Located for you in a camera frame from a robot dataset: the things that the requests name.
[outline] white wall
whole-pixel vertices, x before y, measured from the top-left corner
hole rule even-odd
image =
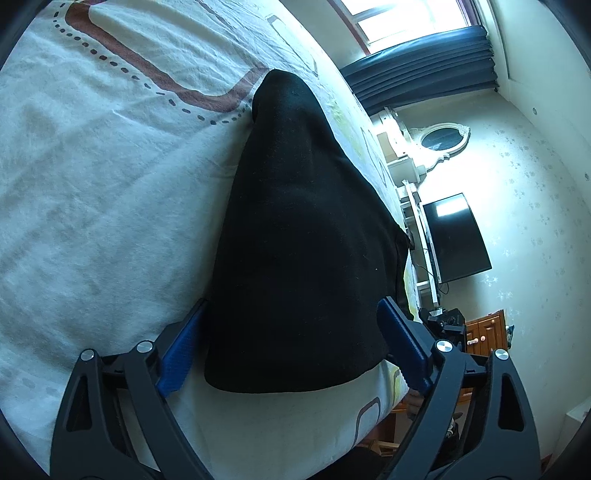
[[[281,0],[338,68],[365,57],[355,37],[326,0]]]
[[[399,113],[409,128],[457,122],[472,130],[466,149],[428,173],[419,192],[424,202],[466,195],[492,270],[450,282],[442,303],[467,320],[505,310],[545,456],[564,414],[591,394],[589,208],[545,135],[501,95]]]
[[[508,75],[500,81],[501,94],[552,144],[591,206],[591,73],[587,64],[562,25],[538,0],[478,1],[481,7],[490,1],[501,33]],[[488,22],[486,27],[494,37],[495,26]],[[495,61],[505,59],[498,56]],[[504,70],[501,66],[499,76]]]

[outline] black fabric bag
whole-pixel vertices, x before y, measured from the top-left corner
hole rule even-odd
[[[268,73],[252,117],[217,249],[206,380],[242,393],[343,384],[387,354],[380,299],[412,318],[408,238],[301,79]]]

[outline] white bedsheet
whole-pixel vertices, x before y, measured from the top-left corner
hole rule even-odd
[[[0,72],[0,407],[44,469],[79,352],[154,339],[204,294],[273,68],[306,81],[402,225],[369,118],[276,0],[55,0]],[[170,403],[216,479],[297,480],[351,448],[365,406],[379,399],[357,440],[406,389],[383,362],[320,392],[230,394],[196,365]]]

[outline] television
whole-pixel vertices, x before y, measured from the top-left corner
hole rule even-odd
[[[490,270],[491,260],[463,193],[423,205],[439,283]]]

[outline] bed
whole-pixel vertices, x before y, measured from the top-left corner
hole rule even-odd
[[[2,68],[0,408],[46,471],[80,351],[154,339],[206,292],[252,96],[271,69],[307,83],[404,227],[368,116],[277,0],[54,0]],[[198,361],[169,403],[216,479],[296,480],[344,455],[406,391],[383,361],[325,390],[234,394],[205,382]]]

